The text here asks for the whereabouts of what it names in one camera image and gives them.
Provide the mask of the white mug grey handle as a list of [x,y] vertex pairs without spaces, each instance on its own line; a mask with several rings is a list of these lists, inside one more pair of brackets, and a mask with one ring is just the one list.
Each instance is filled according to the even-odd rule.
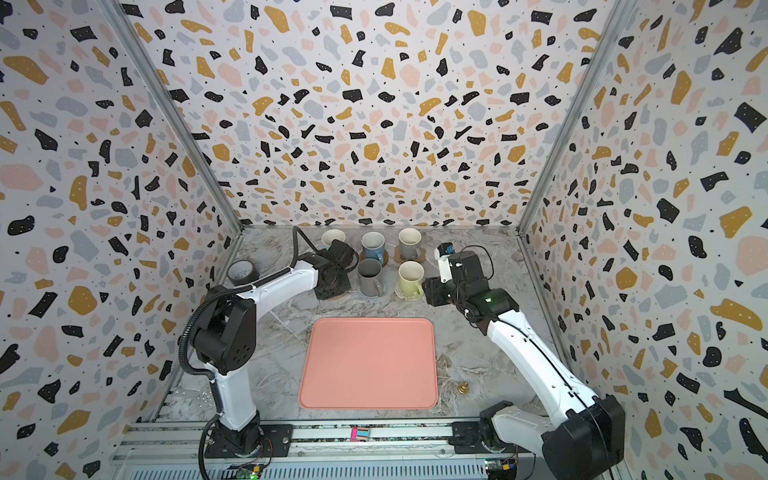
[[402,229],[398,234],[400,255],[405,261],[415,261],[421,254],[421,233],[412,227]]

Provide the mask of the dark grey mug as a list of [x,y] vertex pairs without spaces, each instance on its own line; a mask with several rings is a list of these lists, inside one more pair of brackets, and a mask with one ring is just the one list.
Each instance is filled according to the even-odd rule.
[[385,294],[382,264],[377,259],[364,258],[357,265],[359,292],[367,298],[380,298]]

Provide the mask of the white mug blue handle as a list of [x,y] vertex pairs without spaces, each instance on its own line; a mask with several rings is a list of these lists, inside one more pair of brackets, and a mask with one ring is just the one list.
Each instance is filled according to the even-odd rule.
[[328,229],[323,232],[321,242],[326,248],[330,248],[335,241],[346,242],[346,234],[340,229]]

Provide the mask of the beige patterned round coaster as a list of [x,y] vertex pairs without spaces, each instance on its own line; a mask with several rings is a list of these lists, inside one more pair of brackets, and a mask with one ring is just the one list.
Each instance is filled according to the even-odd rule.
[[422,299],[422,298],[424,297],[424,294],[423,294],[423,292],[421,292],[421,293],[416,293],[416,294],[413,294],[413,295],[406,295],[406,294],[405,294],[405,293],[403,293],[403,292],[402,292],[402,290],[400,289],[400,286],[399,286],[399,284],[395,284],[395,285],[394,285],[394,291],[395,291],[395,294],[396,294],[396,296],[397,296],[397,297],[398,297],[400,300],[403,300],[403,301],[417,301],[417,300],[420,300],[420,299]]

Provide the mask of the light blue mug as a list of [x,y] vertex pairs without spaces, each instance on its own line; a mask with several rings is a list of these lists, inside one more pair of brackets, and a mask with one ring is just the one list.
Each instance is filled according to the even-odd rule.
[[385,244],[385,237],[379,232],[371,231],[364,234],[361,239],[364,258],[375,259],[381,264],[383,251],[386,250]]

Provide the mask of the white mug green handle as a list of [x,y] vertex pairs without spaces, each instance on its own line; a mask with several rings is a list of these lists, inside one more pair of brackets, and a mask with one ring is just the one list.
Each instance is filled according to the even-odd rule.
[[398,284],[402,292],[406,295],[423,292],[424,274],[424,268],[420,263],[414,261],[402,263],[398,269]]

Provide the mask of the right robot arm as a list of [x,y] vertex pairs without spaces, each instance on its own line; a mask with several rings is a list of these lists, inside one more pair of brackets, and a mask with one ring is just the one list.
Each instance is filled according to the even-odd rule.
[[507,355],[546,411],[540,416],[501,401],[483,410],[468,433],[455,425],[452,445],[499,453],[520,447],[542,459],[557,479],[595,479],[620,464],[626,413],[617,399],[599,397],[578,379],[512,296],[490,287],[473,247],[455,251],[445,242],[436,248],[435,258],[438,276],[422,283],[428,305],[454,306]]

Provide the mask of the paw print wooden coaster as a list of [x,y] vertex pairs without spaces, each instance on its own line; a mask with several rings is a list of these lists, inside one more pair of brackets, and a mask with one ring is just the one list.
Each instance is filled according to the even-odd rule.
[[398,264],[402,264],[406,261],[414,261],[417,263],[424,263],[426,261],[426,251],[422,247],[416,247],[415,249],[411,249],[410,247],[407,247],[406,250],[411,253],[410,257],[404,257],[401,252],[401,246],[398,245],[395,247],[394,250],[394,260]]

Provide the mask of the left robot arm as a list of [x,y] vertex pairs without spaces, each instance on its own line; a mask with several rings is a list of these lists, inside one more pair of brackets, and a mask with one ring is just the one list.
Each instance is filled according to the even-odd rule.
[[299,252],[303,232],[293,230],[293,255],[283,269],[233,288],[210,289],[179,337],[178,361],[184,373],[203,376],[211,388],[216,415],[202,441],[246,457],[264,445],[265,434],[253,400],[247,364],[256,351],[257,322],[264,313],[312,291],[319,300],[351,289],[348,274],[358,256],[335,240],[325,249]]

